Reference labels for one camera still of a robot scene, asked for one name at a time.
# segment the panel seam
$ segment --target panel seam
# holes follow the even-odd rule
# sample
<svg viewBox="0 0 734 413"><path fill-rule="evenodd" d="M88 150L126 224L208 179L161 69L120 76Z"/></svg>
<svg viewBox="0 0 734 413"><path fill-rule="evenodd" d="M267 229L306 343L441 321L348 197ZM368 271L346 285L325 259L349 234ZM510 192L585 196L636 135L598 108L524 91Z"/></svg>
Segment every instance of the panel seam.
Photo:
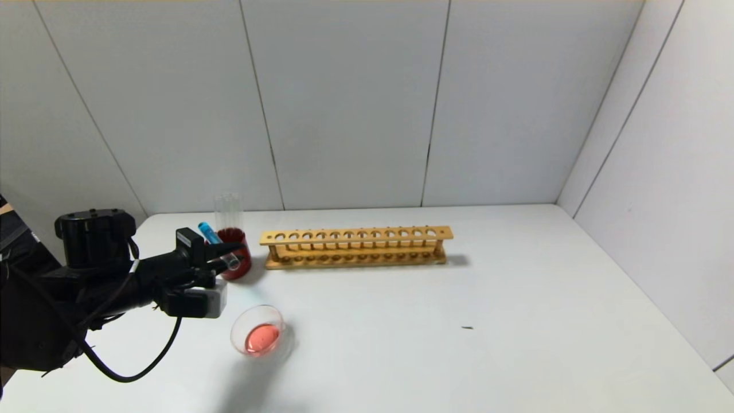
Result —
<svg viewBox="0 0 734 413"><path fill-rule="evenodd" d="M622 136L622 133L625 131L625 127L627 126L627 122L630 120L630 117L632 116L632 113L635 111L635 108L637 107L637 103L640 100L640 97L642 97L642 93L644 92L645 88L647 87L647 83L650 80L650 77L653 75L653 72L655 71L655 67L658 65L658 61L660 60L660 56L663 54L663 50L665 49L665 46L668 43L668 39L670 38L670 34L673 32L673 28L675 27L675 24L678 21L678 16L680 15L680 11L683 9L683 5L686 3L686 0L682 0L680 2L680 6L678 7L677 12L675 12L675 17L673 18L673 22L670 24L670 28L668 29L668 32L665 35L665 40L663 40L663 44L660 47L660 50L658 51L658 55L655 57L655 61L653 62L653 65L650 67L650 71L647 73L647 77L644 80L644 83L642 84L642 87L640 88L639 93L637 93L637 97L635 98L634 103L632 104L632 107L630 108L629 113L627 114L627 117L625 118L625 122L622 124L622 127L619 128L619 133L617 133L617 137L614 138L614 142L611 144L611 147L609 148L609 151L606 153L606 156L604 157L604 160L601 162L601 166L597 170L596 175L594 175L594 179L592 180L592 183L589 185L589 188L586 190L586 193L584 194L584 197L581 199L581 203L578 205L578 208L576 208L576 212L573 213L573 218L576 218L576 215L578 215L578 212L581 211L581 207L584 206L584 202L586 202L586 198L589 196L589 193L592 191L592 188L594 187L594 184L596 183L597 179L599 178L599 175L601 174L601 171L604 169L604 166L606 165L606 162L609 160L609 156L611 155L612 151L614 151L614 147L617 146L617 142L619 141L619 137Z"/></svg>
<svg viewBox="0 0 734 413"><path fill-rule="evenodd" d="M64 61L64 57L61 55L61 51L59 50L59 47L56 45L56 41L54 40L54 37L51 36L51 30L48 28L48 25L46 24L46 20L43 19L43 15L41 14L40 9L38 8L38 4L36 4L36 0L33 0L33 7L36 9L36 13L38 13L38 18L40 18L41 23L43 24L43 28L46 30L46 34L48 35L48 38L51 40L51 45L54 47L54 50L56 51L56 54L59 57L59 60L61 60L61 64L64 66L64 70L66 71L67 76L69 76L69 80L71 80L71 84L74 86L76 95L79 97L79 100L81 100L81 104L84 105L84 109L87 111L87 114L89 115L90 119L92 120L92 124L94 125L95 129L97 129L97 133L99 133L99 137L102 139L102 142L104 143L105 147L107 148L107 151L109 152L109 156L111 156L112 160L115 161L115 165L117 166L117 169L120 170L120 174L123 176L123 179L125 179L125 183L130 188L130 192L133 193L133 197L135 197L135 200L137 201L138 205L140 205L140 209L142 210L145 217L146 218L150 217L150 214L148 214L148 211L146 211L145 207L142 205L142 202L140 201L140 197L137 195L137 193L135 193L135 189L133 188L132 184L130 183L130 180L128 179L127 175L125 175L125 171L120 166L120 162L117 161L117 157L115 157L115 153L112 152L112 149L109 147L109 143L107 143L107 139L105 139L104 134L102 133L102 129L100 129L99 125L97 124L97 121L94 119L94 116L92 116L92 111L90 110L89 106L87 105L87 102L84 100L84 97L81 95L81 91L79 90L79 87L76 85L76 82L74 81L73 76L71 76L71 71L69 70L69 67L66 66L66 61Z"/></svg>
<svg viewBox="0 0 734 413"><path fill-rule="evenodd" d="M632 37L635 34L635 30L637 30L637 23L639 23L640 21L640 16L642 15L643 8L644 8L644 5L640 7L639 12L637 13L637 18L635 18L635 24L632 26L630 35L627 36L627 42L625 42L625 47L622 50L622 54L619 56L619 60L617 60L617 66L614 68L614 72L612 72L611 74L609 83L606 85L606 90L604 90L604 95L602 96L601 101L599 102L599 107L597 107L597 111L594 114L594 119L592 120L591 124L589 125L589 130L586 131L586 137L584 138L584 143L581 144L581 147L579 148L578 153L576 154L576 158L573 160L573 164L571 165L571 171L568 173L568 176L566 176L566 180L563 183L563 186L561 187L560 192L558 193L558 197L556 197L556 202L554 202L555 205L558 205L558 202L561 199L561 194L563 193L563 189L565 189L566 184L568 184L568 180L571 178L571 173L573 173L573 167L576 165L576 163L578 162L578 159L581 157L581 153L584 152L586 143L589 142L589 136L592 134L592 130L594 129L594 124L596 123L597 119L599 118L599 114L601 113L601 108L604 106L604 101L606 100L606 96L609 94L611 85L612 83L614 83L614 79L617 77L617 71L619 70L619 67L622 65L622 60L624 59L625 54L627 53L627 48L629 47L630 41L632 40Z"/></svg>
<svg viewBox="0 0 734 413"><path fill-rule="evenodd" d="M446 38L448 37L448 18L451 15L451 0L448 0L446 7L446 25L443 27L443 44L441 45L441 58L438 63L438 79L436 81L436 97L433 101L433 115L431 117L431 132L428 136L428 151L426 152L426 170L423 174L423 189L421 191L421 207L426 197L426 183L428 182L428 162L431 158L431 142L433 141L433 131L436 125L436 108L438 107L438 89L441 86L441 72L443 71L443 56L446 52Z"/></svg>
<svg viewBox="0 0 734 413"><path fill-rule="evenodd" d="M260 110L263 113L263 122L265 123L265 134L268 137L268 146L270 147L270 157L273 161L273 170L275 171L275 182L277 183L277 190L280 194L280 205L283 210L286 210L286 201L283 197L283 188L280 186L280 177L277 172L277 164L275 163L275 151L273 151L273 142L270 139L270 128L268 127L268 118L265 116L265 104L263 104L263 94L260 91L260 79L258 78L258 69L255 68L255 57L252 54L252 45L250 44L250 33L247 31L247 22L244 19L244 6L242 0L237 1L239 3L239 12L242 16L242 26L244 27L244 38L247 41L247 51L250 54L250 64L252 65L252 74L255 76L255 86L258 89L258 99L260 100Z"/></svg>

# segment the table surface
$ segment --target table surface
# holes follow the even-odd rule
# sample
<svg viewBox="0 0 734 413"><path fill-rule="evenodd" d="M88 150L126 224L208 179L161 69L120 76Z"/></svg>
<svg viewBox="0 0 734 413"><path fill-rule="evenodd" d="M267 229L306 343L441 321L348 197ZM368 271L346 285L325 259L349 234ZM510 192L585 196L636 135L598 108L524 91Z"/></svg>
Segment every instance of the table surface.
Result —
<svg viewBox="0 0 734 413"><path fill-rule="evenodd" d="M253 268L216 320L185 319L148 376L115 383L80 357L20 371L3 412L734 412L734 395L560 208L551 205L246 212ZM135 237L168 252L213 214L155 215ZM447 265L265 271L266 230L450 225ZM244 310L272 304L290 357L229 343ZM131 375L174 320L151 308L90 333Z"/></svg>

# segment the petri dish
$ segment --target petri dish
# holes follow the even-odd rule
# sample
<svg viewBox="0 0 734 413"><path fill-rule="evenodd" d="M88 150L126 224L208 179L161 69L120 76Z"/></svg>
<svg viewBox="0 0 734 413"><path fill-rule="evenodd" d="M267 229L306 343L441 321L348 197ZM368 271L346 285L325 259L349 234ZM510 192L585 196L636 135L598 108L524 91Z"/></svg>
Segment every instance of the petri dish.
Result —
<svg viewBox="0 0 734 413"><path fill-rule="evenodd" d="M277 348L285 326L283 316L275 307L255 306L237 317L230 341L245 356L262 357Z"/></svg>

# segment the robotic arm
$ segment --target robotic arm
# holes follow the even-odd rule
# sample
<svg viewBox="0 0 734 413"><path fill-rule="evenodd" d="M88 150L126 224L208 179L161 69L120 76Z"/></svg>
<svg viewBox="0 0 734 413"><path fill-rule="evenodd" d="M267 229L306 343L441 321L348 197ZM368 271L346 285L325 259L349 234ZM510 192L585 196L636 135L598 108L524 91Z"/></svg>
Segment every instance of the robotic arm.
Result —
<svg viewBox="0 0 734 413"><path fill-rule="evenodd" d="M205 245L196 232L182 228L176 231L173 251L138 260L132 240L135 219L121 209L66 214L54 226L64 242L67 266L36 277L10 267L2 288L0 364L6 367L51 371L84 353L116 381L143 377L172 345L182 317L219 317L226 284L216 276L227 265L218 257L243 247ZM154 301L177 318L171 338L148 368L119 376L84 341L87 330Z"/></svg>

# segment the wooden rack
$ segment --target wooden rack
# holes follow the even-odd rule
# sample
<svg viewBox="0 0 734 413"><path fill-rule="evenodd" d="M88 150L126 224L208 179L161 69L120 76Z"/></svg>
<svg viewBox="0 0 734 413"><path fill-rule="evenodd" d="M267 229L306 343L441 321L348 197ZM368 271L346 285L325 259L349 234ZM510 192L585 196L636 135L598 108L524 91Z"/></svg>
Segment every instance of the wooden rack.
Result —
<svg viewBox="0 0 734 413"><path fill-rule="evenodd" d="M306 231L265 231L270 248L265 268L368 267L445 264L448 226L408 226Z"/></svg>

